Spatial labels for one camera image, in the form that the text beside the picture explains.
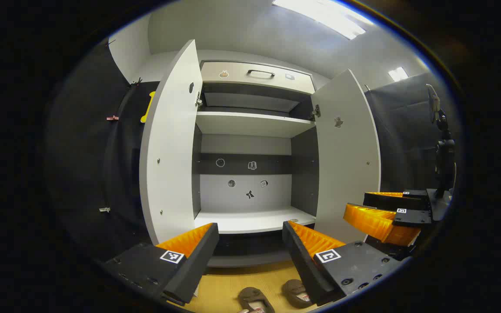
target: drawer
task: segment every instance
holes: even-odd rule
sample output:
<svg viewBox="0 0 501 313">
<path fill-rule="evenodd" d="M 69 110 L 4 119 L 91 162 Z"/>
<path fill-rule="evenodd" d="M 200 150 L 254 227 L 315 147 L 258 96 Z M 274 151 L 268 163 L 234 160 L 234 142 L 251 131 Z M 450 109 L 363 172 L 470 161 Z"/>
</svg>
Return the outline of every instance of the drawer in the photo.
<svg viewBox="0 0 501 313">
<path fill-rule="evenodd" d="M 310 75 L 281 67 L 242 62 L 205 61 L 200 73 L 203 83 L 241 83 L 274 87 L 308 95 L 314 93 Z"/>
</svg>

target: white cabinet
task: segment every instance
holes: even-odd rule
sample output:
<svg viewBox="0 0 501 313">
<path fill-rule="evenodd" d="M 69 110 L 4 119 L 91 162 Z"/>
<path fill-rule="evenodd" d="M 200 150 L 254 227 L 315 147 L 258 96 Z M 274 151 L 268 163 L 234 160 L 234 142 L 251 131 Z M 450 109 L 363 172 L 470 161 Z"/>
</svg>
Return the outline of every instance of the white cabinet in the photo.
<svg viewBox="0 0 501 313">
<path fill-rule="evenodd" d="M 244 62 L 199 65 L 191 40 L 168 73 L 148 113 L 140 160 L 143 211 L 153 243 L 210 222 L 218 223 L 220 234 L 240 234 L 281 230 L 285 220 L 314 223 L 316 230 L 344 242 L 364 238 L 343 220 L 344 210 L 347 202 L 361 203 L 364 192 L 379 191 L 380 152 L 372 113 L 350 70 L 315 91 L 310 75 L 299 71 Z M 229 94 L 233 104 L 207 107 L 206 95 L 212 93 Z M 264 97 L 261 104 L 238 107 L 237 95 L 252 103 L 249 93 Z M 267 97 L 275 99 L 270 107 Z M 277 110 L 285 107 L 280 99 L 294 103 Z M 320 114 L 309 119 L 316 106 Z M 196 217 L 191 200 L 195 124 L 207 145 L 198 161 Z M 297 144 L 296 138 L 312 132 L 310 145 Z M 291 148 L 268 148 L 272 143 Z M 305 160 L 316 166 L 295 162 L 289 154 L 298 149 L 317 151 L 318 159 Z M 316 171 L 316 180 L 308 180 L 309 170 Z M 309 208 L 301 207 L 305 202 Z"/>
</svg>

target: ceiling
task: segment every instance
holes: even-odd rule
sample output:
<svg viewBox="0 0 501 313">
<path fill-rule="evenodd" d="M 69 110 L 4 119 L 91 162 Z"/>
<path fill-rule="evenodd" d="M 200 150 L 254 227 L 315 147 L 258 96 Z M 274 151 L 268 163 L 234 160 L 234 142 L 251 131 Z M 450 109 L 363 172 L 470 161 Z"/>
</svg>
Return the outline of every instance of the ceiling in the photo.
<svg viewBox="0 0 501 313">
<path fill-rule="evenodd" d="M 179 0 L 152 12 L 150 53 L 179 50 L 189 39 L 197 49 L 252 53 L 282 60 L 329 79 L 350 68 L 359 81 L 391 83 L 388 71 L 403 66 L 412 76 L 426 66 L 378 26 L 356 21 L 366 33 L 348 40 L 334 30 L 273 0 Z"/>
</svg>

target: orange gripper pad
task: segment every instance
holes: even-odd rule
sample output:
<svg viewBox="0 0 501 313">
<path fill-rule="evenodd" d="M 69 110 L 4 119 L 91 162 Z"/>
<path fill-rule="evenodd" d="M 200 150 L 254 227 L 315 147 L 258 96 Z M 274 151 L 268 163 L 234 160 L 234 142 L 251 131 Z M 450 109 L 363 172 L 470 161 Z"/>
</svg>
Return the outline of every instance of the orange gripper pad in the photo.
<svg viewBox="0 0 501 313">
<path fill-rule="evenodd" d="M 156 245 L 156 247 L 173 252 L 183 253 L 185 254 L 185 257 L 189 257 L 211 225 L 212 223 L 200 226 L 199 228 L 195 228 L 186 233 L 180 234 L 179 236 L 175 236 L 167 241 L 164 241 Z"/>
<path fill-rule="evenodd" d="M 344 246 L 345 243 L 336 240 L 330 236 L 326 236 L 316 230 L 312 230 L 306 226 L 296 224 L 294 222 L 288 221 L 291 227 L 295 230 L 296 234 L 299 236 L 304 247 L 307 249 L 308 254 L 314 257 L 318 252 L 335 249 Z"/>
<path fill-rule="evenodd" d="M 401 192 L 367 192 L 371 194 L 380 194 L 380 196 L 397 196 L 397 198 L 402 198 L 403 193 Z"/>
<path fill-rule="evenodd" d="M 421 229 L 392 225 L 395 214 L 396 212 L 392 211 L 347 204 L 344 220 L 349 222 L 354 228 L 367 233 L 369 236 L 373 236 L 383 243 L 409 246 L 413 239 L 420 233 Z"/>
</svg>

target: wooden floor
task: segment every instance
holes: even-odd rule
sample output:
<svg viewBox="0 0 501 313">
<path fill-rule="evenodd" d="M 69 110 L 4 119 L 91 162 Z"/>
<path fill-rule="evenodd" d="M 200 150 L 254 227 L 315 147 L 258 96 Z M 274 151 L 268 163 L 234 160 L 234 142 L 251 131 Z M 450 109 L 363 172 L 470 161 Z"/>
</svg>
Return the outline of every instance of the wooden floor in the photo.
<svg viewBox="0 0 501 313">
<path fill-rule="evenodd" d="M 193 297 L 183 309 L 195 313 L 238 313 L 243 308 L 237 301 L 245 287 L 255 287 L 264 293 L 276 313 L 304 313 L 318 308 L 312 305 L 296 309 L 282 294 L 282 285 L 290 279 L 300 280 L 292 261 L 238 269 L 210 269 L 202 276 L 198 297 Z"/>
</svg>

